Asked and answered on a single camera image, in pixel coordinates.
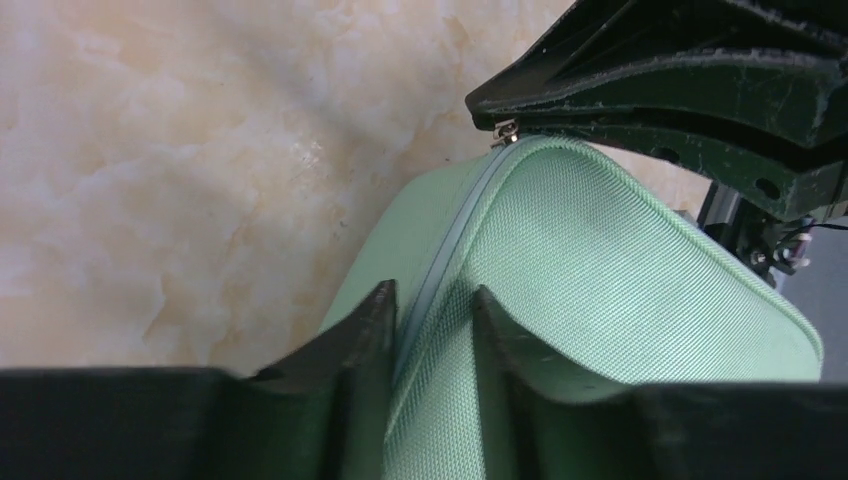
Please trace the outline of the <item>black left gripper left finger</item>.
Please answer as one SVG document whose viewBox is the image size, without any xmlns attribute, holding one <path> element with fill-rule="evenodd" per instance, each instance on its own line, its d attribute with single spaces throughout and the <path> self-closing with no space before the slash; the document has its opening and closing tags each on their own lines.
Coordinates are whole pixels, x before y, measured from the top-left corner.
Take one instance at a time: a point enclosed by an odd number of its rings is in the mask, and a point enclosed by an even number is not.
<svg viewBox="0 0 848 480">
<path fill-rule="evenodd" d="M 5 479 L 377 479 L 396 284 L 285 358 L 207 367 L 1 374 Z"/>
</svg>

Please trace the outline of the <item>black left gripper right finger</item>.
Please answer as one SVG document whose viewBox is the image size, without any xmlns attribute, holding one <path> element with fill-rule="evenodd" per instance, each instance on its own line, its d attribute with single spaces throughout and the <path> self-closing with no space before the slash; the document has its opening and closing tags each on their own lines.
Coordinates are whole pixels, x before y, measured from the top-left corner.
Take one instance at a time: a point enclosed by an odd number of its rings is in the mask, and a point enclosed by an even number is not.
<svg viewBox="0 0 848 480">
<path fill-rule="evenodd" d="M 473 297 L 490 479 L 843 479 L 847 389 L 814 383 L 628 386 L 556 352 L 495 295 Z"/>
</svg>

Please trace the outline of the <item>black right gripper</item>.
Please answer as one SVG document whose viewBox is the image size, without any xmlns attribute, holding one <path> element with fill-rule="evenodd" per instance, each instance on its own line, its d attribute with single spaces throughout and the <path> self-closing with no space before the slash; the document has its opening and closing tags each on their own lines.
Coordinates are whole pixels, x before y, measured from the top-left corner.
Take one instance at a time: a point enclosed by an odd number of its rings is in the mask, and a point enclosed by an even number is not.
<svg viewBox="0 0 848 480">
<path fill-rule="evenodd" d="M 466 105 L 482 128 L 507 116 L 656 112 L 704 121 L 712 137 L 738 127 L 822 147 L 847 133 L 847 5 L 577 1 Z M 847 201 L 845 160 L 795 172 L 654 126 L 525 122 L 523 130 L 666 160 L 715 181 L 698 227 L 775 289 L 809 264 L 815 220 L 796 219 Z"/>
</svg>

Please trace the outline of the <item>green plastic medicine box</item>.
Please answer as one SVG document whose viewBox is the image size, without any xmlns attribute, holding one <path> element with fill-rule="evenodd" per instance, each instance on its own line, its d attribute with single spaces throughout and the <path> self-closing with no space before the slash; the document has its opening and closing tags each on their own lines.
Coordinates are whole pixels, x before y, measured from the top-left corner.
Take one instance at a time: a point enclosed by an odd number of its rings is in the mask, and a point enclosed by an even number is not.
<svg viewBox="0 0 848 480">
<path fill-rule="evenodd" d="M 529 136 L 422 175 L 372 230 L 324 319 L 395 280 L 386 479 L 487 479 L 472 296 L 487 287 L 569 363 L 621 384 L 816 381 L 823 346 L 780 293 L 592 147 Z"/>
</svg>

